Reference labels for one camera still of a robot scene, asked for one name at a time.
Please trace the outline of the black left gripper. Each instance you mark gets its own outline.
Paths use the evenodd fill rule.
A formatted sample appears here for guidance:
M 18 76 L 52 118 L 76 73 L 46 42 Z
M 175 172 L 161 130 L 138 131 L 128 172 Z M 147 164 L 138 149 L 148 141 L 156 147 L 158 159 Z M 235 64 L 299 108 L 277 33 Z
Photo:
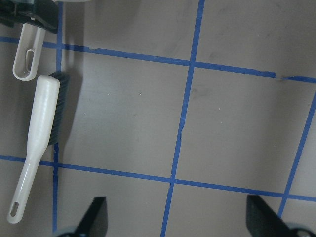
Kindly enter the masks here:
M 2 0 L 0 23 L 8 27 L 14 24 L 30 24 L 51 33 L 58 32 L 58 5 L 52 0 Z

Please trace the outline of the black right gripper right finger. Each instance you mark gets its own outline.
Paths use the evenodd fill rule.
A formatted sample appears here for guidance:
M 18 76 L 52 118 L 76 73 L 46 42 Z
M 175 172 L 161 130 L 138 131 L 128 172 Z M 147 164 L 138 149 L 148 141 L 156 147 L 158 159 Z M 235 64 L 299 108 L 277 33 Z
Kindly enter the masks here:
M 293 237 L 293 232 L 258 195 L 246 199 L 246 227 L 252 237 Z

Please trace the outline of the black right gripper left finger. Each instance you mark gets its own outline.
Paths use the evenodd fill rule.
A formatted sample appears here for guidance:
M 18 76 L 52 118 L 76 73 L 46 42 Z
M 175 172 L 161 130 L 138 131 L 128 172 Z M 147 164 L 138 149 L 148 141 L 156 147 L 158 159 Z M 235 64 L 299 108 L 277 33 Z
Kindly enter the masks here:
M 77 226 L 76 237 L 104 237 L 108 230 L 106 197 L 95 197 Z

